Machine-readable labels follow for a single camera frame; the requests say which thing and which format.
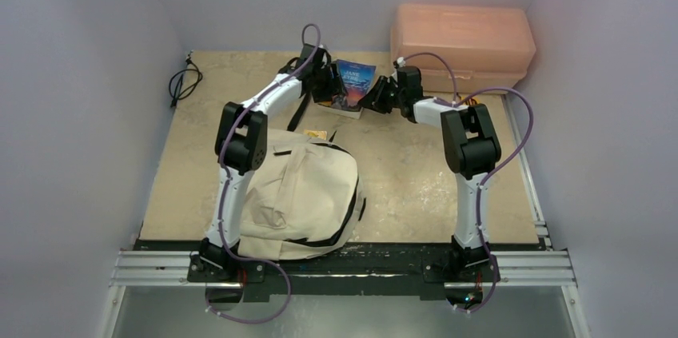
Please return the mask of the Jane Eyre paperback book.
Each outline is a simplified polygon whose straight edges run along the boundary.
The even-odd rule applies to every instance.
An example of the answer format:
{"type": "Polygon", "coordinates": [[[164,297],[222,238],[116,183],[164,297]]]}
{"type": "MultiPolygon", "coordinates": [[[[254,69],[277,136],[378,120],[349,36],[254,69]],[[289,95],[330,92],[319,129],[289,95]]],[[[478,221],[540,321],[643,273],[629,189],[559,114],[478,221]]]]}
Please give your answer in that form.
{"type": "Polygon", "coordinates": [[[330,95],[317,105],[330,113],[359,119],[359,101],[371,90],[377,67],[338,59],[330,64],[330,95]]]}

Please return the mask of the beige canvas backpack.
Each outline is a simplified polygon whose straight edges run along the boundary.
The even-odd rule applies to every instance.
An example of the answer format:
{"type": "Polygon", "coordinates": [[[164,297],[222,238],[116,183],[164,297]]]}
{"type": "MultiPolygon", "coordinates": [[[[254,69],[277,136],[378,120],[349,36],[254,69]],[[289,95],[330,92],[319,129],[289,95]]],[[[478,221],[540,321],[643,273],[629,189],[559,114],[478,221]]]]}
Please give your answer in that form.
{"type": "Polygon", "coordinates": [[[357,161],[321,138],[282,129],[268,136],[245,191],[238,254],[302,260],[339,249],[366,206],[357,161]]]}

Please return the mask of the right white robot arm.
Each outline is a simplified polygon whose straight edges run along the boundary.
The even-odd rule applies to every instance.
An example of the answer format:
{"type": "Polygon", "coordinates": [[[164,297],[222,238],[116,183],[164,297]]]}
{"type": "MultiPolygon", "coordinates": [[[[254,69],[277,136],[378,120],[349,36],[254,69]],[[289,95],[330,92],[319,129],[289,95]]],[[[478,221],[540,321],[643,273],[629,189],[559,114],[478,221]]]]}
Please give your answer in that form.
{"type": "Polygon", "coordinates": [[[457,223],[448,268],[456,278],[467,280],[489,261],[484,247],[488,235],[482,225],[487,205],[479,196],[485,188],[483,180],[501,159],[501,145],[487,106],[455,105],[425,96],[421,72],[414,66],[398,67],[391,76],[380,76],[358,105],[382,114],[398,109],[412,123],[441,130],[445,161],[457,183],[457,223]]]}

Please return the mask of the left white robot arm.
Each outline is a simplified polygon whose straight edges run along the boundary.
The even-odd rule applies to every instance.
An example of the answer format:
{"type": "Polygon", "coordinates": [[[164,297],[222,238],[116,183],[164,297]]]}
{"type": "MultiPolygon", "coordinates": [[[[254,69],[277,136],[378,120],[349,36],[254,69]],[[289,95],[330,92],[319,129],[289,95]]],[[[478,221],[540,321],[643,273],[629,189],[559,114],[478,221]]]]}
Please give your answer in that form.
{"type": "Polygon", "coordinates": [[[300,56],[280,68],[263,90],[223,107],[214,146],[220,168],[217,202],[197,254],[197,266],[207,266],[217,280],[231,280],[248,261],[234,249],[241,237],[247,188],[266,157],[269,118],[298,98],[308,101],[312,93],[330,92],[332,62],[324,46],[305,44],[300,56]]]}

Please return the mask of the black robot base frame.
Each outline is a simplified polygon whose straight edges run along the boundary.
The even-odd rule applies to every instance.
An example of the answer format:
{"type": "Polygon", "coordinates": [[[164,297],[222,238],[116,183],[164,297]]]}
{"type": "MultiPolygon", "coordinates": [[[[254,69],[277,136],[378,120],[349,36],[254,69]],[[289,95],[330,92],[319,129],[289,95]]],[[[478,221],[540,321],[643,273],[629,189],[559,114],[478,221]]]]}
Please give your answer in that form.
{"type": "Polygon", "coordinates": [[[176,253],[183,259],[181,279],[204,284],[216,292],[211,300],[242,299],[264,302],[272,295],[417,296],[421,300],[448,300],[462,307],[482,301],[484,289],[499,278],[497,264],[461,272],[448,268],[450,243],[357,243],[306,260],[282,261],[277,267],[259,261],[244,262],[241,272],[227,278],[197,266],[200,241],[142,241],[134,250],[176,253]]]}

